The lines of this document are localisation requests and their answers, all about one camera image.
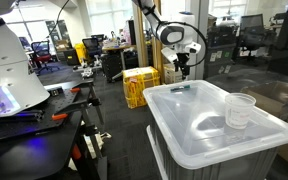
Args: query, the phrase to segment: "yellow bin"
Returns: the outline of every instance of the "yellow bin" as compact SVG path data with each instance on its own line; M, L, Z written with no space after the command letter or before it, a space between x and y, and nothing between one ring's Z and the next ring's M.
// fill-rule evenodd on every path
M77 57L78 57L78 60L80 61L80 63L82 63L83 59L89 59L88 55L87 55L87 50L84 46L83 43L78 43L75 45L75 50L76 50L76 54L77 54Z
M130 109L145 106L145 88L160 85L160 75L153 67L135 68L123 71L125 99Z

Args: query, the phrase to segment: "white robot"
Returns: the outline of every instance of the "white robot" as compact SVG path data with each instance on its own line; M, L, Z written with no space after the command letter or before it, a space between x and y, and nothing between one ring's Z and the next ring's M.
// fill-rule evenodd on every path
M0 0L0 15L10 12L14 1ZM201 49L201 45L193 42L193 30L206 42L204 36L190 25L194 24L194 15L182 12L173 19L178 22L162 22L152 0L133 2L149 20L153 34L163 44L175 46L175 50L164 48L162 53L177 69L182 70L183 77L188 75L189 68L194 66L186 65L188 53L198 53ZM0 18L0 117L12 116L45 101L49 96L36 74L30 70L18 38Z

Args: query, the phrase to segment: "gray carpet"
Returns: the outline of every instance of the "gray carpet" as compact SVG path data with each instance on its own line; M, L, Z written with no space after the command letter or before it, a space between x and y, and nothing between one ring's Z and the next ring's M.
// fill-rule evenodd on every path
M54 70L53 73L42 71L39 79L43 85L82 80L79 73L72 72L72 66L62 63L49 65L58 65L60 70ZM146 134L146 127L152 118L149 108L146 106L129 109L124 98L123 82L107 83L101 73L95 78L95 90L101 99L101 110L105 120L105 126L98 125L98 127L113 137L104 139L102 149L110 163L109 179L159 179L158 168ZM94 108L91 114L98 122Z

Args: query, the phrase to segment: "clear plastic bin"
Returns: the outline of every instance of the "clear plastic bin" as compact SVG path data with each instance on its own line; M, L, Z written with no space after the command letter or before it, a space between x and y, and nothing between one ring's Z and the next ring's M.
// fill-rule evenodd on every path
M265 178L276 147L288 143L288 124L255 107L246 128L233 129L225 123L227 94L206 81L144 90L163 179Z

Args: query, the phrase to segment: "plastic cup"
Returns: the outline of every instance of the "plastic cup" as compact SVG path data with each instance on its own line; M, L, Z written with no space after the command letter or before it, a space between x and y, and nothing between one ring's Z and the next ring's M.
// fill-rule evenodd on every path
M235 129L245 129L256 99L242 93L231 93L225 97L225 122Z

